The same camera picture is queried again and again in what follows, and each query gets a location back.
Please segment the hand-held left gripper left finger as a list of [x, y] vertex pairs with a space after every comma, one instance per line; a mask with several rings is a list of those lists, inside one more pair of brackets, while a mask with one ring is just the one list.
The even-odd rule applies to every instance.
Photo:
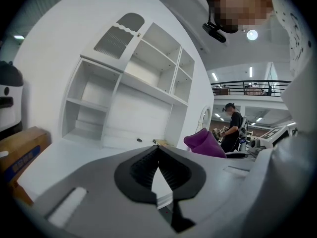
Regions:
[[91, 161], [47, 189], [33, 209], [45, 219], [59, 209], [70, 214], [63, 228], [78, 238], [170, 238], [173, 229], [157, 210], [156, 194], [131, 176], [131, 166], [156, 149]]

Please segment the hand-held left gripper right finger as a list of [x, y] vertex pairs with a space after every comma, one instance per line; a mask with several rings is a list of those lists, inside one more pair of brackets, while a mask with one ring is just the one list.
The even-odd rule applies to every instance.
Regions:
[[158, 168], [158, 211], [176, 232], [202, 222], [215, 212], [242, 183], [255, 161], [211, 157], [169, 146], [166, 149], [199, 165], [205, 172], [199, 176], [191, 172], [190, 190], [199, 188], [193, 198], [175, 201], [176, 190], [172, 185], [186, 180], [187, 171], [178, 164], [167, 172]]

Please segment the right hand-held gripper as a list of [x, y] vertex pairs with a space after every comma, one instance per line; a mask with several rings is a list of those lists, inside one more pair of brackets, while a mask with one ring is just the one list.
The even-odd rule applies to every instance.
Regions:
[[248, 144], [247, 151], [226, 153], [228, 159], [248, 159], [254, 160], [262, 150], [272, 149], [276, 144], [287, 137], [297, 134], [297, 128], [294, 124], [277, 126], [260, 137], [252, 137]]

